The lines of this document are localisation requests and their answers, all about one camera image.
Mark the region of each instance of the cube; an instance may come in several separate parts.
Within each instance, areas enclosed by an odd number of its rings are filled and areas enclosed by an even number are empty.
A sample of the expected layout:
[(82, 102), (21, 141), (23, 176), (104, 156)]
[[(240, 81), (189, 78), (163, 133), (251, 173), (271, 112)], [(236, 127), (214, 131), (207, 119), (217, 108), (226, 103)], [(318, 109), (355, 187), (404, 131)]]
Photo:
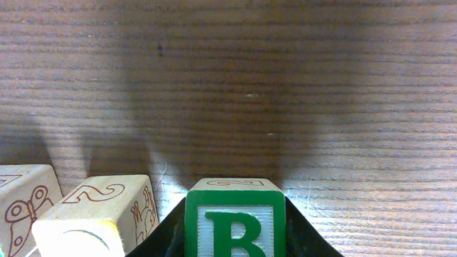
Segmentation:
[(34, 251), (32, 224), (61, 199), (50, 165), (0, 166), (0, 256), (22, 257)]
[(267, 179), (201, 179), (184, 222), (187, 257), (286, 255), (286, 199)]
[(86, 179), (32, 228), (43, 256), (125, 256), (157, 227), (146, 175)]

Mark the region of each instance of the wooden table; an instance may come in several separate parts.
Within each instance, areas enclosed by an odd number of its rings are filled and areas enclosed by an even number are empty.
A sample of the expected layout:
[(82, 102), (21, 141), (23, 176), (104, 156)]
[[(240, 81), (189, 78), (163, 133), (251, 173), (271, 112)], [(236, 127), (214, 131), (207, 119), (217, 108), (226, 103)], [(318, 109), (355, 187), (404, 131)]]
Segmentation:
[(457, 253), (457, 3), (3, 1), (0, 163), (269, 178), (346, 256)]

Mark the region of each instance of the black object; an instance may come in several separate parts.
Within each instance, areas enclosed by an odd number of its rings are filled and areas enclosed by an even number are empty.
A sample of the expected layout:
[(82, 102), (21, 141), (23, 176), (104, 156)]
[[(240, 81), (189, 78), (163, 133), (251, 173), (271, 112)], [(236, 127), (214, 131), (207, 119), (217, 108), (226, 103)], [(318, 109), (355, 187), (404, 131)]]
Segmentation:
[[(127, 257), (184, 256), (184, 198), (159, 224), (154, 232)], [(342, 256), (329, 245), (286, 198), (287, 257)]]

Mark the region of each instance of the green frame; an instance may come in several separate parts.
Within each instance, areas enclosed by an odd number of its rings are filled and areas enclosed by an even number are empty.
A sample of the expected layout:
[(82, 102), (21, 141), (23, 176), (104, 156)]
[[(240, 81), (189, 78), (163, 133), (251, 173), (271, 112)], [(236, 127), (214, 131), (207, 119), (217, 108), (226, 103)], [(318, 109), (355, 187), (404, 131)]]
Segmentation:
[(186, 198), (184, 218), (186, 257), (198, 255), (198, 207), (236, 205), (273, 206), (274, 255), (275, 257), (286, 256), (286, 198), (282, 192), (191, 190)]

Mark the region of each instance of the green letter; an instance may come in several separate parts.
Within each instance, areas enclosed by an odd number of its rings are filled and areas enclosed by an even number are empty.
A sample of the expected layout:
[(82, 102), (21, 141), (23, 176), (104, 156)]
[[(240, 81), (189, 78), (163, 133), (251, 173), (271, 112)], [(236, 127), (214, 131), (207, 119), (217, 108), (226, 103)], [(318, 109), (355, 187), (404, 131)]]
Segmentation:
[[(207, 212), (207, 219), (214, 223), (214, 256), (231, 257), (232, 248), (244, 248), (249, 257), (265, 257), (265, 253), (252, 243), (262, 230), (257, 218), (247, 213)], [(242, 238), (231, 237), (231, 224), (239, 222), (244, 225), (246, 232)]]

